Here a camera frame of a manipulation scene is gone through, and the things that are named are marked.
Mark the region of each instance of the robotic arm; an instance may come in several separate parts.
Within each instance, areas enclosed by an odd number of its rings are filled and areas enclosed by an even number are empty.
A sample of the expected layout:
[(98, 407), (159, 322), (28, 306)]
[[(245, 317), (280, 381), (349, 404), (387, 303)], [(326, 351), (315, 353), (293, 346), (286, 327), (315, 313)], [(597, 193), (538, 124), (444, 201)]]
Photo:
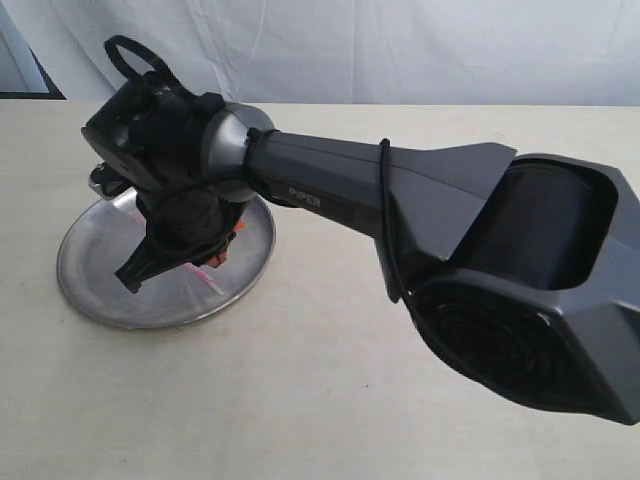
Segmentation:
[(640, 421), (640, 204), (620, 172), (493, 143), (284, 133), (257, 108), (188, 92), (131, 39), (105, 48), (127, 82), (82, 133), (104, 160), (92, 188), (135, 188), (147, 219), (116, 272), (131, 292), (223, 253), (258, 194), (371, 237), (389, 298), (459, 373), (527, 407)]

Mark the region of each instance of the white curtain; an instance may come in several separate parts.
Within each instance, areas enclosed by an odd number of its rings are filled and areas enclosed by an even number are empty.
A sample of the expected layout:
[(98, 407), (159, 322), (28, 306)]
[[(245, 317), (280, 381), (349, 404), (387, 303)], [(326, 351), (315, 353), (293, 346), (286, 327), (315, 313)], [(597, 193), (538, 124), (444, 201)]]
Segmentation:
[(637, 0), (0, 0), (68, 98), (128, 35), (244, 102), (640, 105)]

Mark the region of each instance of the white table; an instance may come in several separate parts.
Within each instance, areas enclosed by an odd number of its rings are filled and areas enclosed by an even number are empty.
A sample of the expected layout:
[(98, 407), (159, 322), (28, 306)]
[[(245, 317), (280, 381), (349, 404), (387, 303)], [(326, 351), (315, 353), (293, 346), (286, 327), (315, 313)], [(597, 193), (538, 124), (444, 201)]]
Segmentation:
[[(385, 296), (371, 242), (274, 208), (256, 288), (210, 321), (128, 332), (55, 281), (93, 201), (98, 103), (0, 102), (0, 479), (637, 479), (640, 427), (511, 404), (444, 366)], [(284, 131), (497, 141), (620, 167), (640, 109), (263, 105)]]

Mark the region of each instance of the round metal plate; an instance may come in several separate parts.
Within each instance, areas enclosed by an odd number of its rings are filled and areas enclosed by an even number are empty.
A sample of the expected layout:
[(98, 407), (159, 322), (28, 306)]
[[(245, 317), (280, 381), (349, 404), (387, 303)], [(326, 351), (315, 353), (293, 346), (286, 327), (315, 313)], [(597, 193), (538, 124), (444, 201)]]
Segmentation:
[(58, 283), (68, 301), (88, 317), (121, 328), (162, 328), (195, 322), (242, 297), (269, 263), (275, 243), (273, 218), (256, 198), (245, 228), (219, 268), (187, 264), (147, 280), (137, 294), (114, 272), (144, 237), (135, 191), (99, 201), (73, 224), (58, 254)]

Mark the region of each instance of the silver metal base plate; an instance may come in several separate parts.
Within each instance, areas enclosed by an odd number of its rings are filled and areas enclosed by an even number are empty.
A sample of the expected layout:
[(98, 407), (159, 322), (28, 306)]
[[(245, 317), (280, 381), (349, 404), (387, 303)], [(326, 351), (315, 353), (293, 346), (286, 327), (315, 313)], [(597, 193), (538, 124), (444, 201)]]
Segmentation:
[(231, 305), (259, 280), (275, 243), (273, 218), (265, 203), (253, 200), (246, 226), (229, 247), (222, 266), (187, 264), (147, 280), (137, 294), (114, 272), (144, 237), (144, 218), (135, 191), (99, 201), (73, 224), (58, 254), (58, 283), (67, 300), (88, 317), (115, 327), (163, 328), (204, 319)]

